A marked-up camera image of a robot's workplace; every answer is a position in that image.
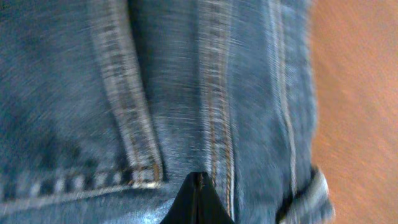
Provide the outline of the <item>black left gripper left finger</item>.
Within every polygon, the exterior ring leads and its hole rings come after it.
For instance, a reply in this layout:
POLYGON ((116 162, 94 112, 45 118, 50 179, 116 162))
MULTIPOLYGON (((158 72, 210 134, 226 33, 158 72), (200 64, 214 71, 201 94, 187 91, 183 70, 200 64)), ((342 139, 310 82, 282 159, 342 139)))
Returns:
POLYGON ((198 221, 199 173, 189 173, 160 224, 196 224, 198 221))

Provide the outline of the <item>dark blue jeans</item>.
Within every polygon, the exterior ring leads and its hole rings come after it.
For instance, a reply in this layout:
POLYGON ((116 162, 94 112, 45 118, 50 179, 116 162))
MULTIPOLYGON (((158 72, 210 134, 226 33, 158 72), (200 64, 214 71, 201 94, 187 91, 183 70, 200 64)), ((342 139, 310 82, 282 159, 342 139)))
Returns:
POLYGON ((1 2, 1 222, 160 223, 206 172, 234 223, 325 223, 310 1, 1 2))

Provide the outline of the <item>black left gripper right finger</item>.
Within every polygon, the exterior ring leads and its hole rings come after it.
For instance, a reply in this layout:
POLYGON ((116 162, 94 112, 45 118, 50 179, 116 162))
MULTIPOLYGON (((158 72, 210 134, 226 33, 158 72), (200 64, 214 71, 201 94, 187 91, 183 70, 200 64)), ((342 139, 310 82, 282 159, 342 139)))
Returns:
POLYGON ((197 214, 198 224, 234 224, 206 172, 197 173, 197 214))

